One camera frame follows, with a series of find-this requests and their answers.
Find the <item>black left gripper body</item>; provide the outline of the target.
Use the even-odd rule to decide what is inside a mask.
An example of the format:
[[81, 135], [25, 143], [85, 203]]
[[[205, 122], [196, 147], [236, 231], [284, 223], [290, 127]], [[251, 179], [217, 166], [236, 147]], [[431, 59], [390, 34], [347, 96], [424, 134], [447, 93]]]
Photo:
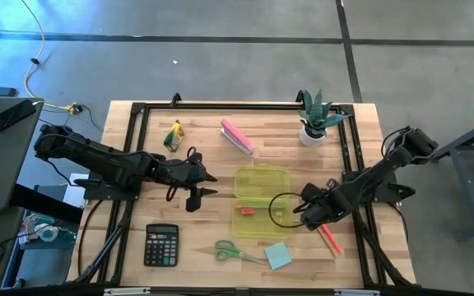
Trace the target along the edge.
[[155, 183], [169, 187], [166, 198], [174, 198], [179, 188], [189, 190], [193, 198], [202, 198], [205, 193], [197, 184], [206, 180], [207, 171], [198, 152], [191, 152], [186, 160], [162, 160], [154, 175]]

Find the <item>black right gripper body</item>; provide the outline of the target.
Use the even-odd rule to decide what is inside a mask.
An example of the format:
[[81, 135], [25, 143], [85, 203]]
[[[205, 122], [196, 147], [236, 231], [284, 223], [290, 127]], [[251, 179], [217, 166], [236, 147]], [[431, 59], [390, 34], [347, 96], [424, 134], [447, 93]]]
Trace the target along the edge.
[[328, 183], [327, 188], [319, 188], [307, 183], [300, 193], [304, 202], [300, 222], [308, 229], [315, 230], [322, 224], [337, 222], [351, 212], [351, 203], [340, 190], [339, 183]]

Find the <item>red orange marker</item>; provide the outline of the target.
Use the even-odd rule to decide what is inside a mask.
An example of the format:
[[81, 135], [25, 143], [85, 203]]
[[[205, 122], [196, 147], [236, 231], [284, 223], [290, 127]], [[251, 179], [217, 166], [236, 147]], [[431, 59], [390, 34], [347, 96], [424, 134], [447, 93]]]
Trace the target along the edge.
[[321, 226], [321, 231], [323, 232], [323, 238], [326, 241], [326, 243], [328, 244], [329, 248], [331, 249], [331, 252], [334, 255], [342, 255], [343, 250], [341, 249], [341, 247], [337, 243], [337, 240], [334, 237], [334, 235], [332, 234], [329, 227], [326, 224], [323, 224]]

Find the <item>orange pencil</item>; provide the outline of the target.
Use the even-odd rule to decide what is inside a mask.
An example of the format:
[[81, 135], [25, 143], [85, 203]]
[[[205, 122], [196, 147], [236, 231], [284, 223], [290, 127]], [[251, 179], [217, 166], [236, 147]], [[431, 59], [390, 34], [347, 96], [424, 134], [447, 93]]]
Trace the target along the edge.
[[328, 250], [332, 254], [333, 258], [337, 258], [337, 254], [335, 252], [334, 246], [329, 241], [328, 236], [324, 233], [324, 231], [320, 228], [316, 229], [317, 233], [320, 235], [321, 239], [324, 241], [325, 245], [328, 247]]

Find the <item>yellow transparent pencil case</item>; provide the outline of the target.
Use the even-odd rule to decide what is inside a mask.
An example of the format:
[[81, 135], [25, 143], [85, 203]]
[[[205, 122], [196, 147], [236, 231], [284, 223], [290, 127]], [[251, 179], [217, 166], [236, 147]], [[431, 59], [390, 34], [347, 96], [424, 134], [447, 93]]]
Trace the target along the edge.
[[[231, 230], [240, 238], [286, 239], [293, 232], [293, 209], [299, 198], [291, 193], [290, 170], [273, 165], [241, 166], [235, 173]], [[254, 208], [242, 215], [242, 208]]]

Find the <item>green handled scissors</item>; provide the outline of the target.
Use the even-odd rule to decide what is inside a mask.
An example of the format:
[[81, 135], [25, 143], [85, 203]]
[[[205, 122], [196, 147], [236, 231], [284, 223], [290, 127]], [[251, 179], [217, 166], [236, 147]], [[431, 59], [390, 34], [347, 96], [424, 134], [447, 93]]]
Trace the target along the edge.
[[232, 258], [238, 258], [241, 260], [252, 261], [260, 265], [265, 265], [266, 262], [257, 257], [254, 257], [247, 252], [240, 250], [230, 240], [218, 240], [215, 243], [215, 259], [217, 261], [227, 261]]

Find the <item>blue sticky note pad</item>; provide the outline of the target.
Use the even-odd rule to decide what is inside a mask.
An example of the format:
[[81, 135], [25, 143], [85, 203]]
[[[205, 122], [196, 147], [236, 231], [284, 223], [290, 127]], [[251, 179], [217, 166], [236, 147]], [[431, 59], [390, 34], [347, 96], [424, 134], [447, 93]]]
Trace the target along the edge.
[[292, 263], [288, 247], [284, 242], [275, 243], [264, 249], [267, 261], [272, 270]]

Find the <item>black calculator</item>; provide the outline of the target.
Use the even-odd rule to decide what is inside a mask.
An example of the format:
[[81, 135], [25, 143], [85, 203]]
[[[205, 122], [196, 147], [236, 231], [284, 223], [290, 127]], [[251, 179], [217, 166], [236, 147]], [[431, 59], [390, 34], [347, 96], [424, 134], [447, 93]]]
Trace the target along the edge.
[[175, 267], [179, 259], [179, 226], [147, 224], [143, 263], [149, 267]]

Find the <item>green plant in white pot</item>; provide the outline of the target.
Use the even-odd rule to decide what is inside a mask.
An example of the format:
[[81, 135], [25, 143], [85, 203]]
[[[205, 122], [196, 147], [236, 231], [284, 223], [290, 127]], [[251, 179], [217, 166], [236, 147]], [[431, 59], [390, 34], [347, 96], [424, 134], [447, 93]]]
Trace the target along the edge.
[[303, 124], [300, 132], [300, 141], [304, 146], [315, 147], [323, 144], [330, 127], [338, 126], [350, 117], [350, 114], [329, 114], [332, 102], [323, 102], [322, 91], [312, 96], [307, 90], [300, 91], [304, 107], [298, 110], [300, 121]]

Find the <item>black table support beam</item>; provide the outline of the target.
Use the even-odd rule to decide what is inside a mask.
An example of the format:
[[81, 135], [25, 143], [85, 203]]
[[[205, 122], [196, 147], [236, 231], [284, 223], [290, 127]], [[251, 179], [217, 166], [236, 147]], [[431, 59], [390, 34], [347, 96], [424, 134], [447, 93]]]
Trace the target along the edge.
[[83, 210], [79, 207], [53, 199], [20, 184], [14, 187], [9, 206], [19, 206], [74, 224], [80, 224], [83, 213]]

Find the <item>black smartphone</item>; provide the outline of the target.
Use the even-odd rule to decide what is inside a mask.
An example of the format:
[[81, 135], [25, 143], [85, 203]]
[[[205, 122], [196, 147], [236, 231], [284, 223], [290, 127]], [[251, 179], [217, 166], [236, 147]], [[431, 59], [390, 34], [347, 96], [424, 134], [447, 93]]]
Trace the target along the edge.
[[33, 103], [26, 99], [0, 112], [0, 131], [3, 131], [36, 112]]

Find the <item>black aluminium table frame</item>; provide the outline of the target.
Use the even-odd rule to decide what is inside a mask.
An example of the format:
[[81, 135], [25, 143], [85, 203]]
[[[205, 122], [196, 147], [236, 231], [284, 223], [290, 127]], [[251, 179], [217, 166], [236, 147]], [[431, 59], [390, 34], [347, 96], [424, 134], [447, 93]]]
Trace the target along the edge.
[[[298, 104], [275, 102], [179, 102], [172, 108], [162, 101], [152, 102], [147, 114], [132, 115], [132, 103], [114, 101], [109, 106], [102, 141], [107, 146], [123, 146], [128, 129], [143, 138], [146, 150], [163, 153], [160, 139], [179, 120], [186, 137], [178, 152], [184, 157], [190, 146], [202, 153], [210, 174], [217, 178], [210, 188], [217, 193], [202, 199], [193, 213], [185, 209], [187, 193], [178, 191], [173, 201], [165, 200], [166, 187], [147, 183], [133, 207], [125, 244], [120, 284], [144, 287], [326, 289], [359, 288], [363, 284], [360, 240], [351, 217], [332, 225], [331, 230], [343, 250], [333, 258], [320, 235], [305, 228], [295, 229], [285, 244], [292, 263], [272, 270], [264, 249], [272, 239], [236, 238], [231, 230], [236, 170], [243, 165], [268, 164], [290, 170], [291, 188], [299, 192], [307, 183], [324, 185], [340, 178], [348, 169], [357, 170], [377, 163], [383, 141], [374, 104], [347, 104], [353, 113], [343, 131], [332, 129], [322, 146], [308, 148], [299, 140], [301, 129]], [[246, 155], [221, 133], [225, 118], [254, 145]], [[175, 267], [149, 267], [142, 261], [145, 228], [150, 223], [179, 226], [179, 259]], [[217, 240], [232, 238], [244, 251], [266, 262], [230, 259], [217, 261]]]

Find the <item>silver aluminium bracket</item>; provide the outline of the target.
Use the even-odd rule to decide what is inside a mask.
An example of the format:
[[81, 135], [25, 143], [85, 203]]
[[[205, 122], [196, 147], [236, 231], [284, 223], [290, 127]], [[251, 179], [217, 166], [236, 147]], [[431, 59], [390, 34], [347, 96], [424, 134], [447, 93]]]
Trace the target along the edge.
[[103, 296], [150, 296], [150, 287], [122, 287], [105, 289]]
[[334, 296], [380, 296], [378, 290], [369, 289], [335, 289]]

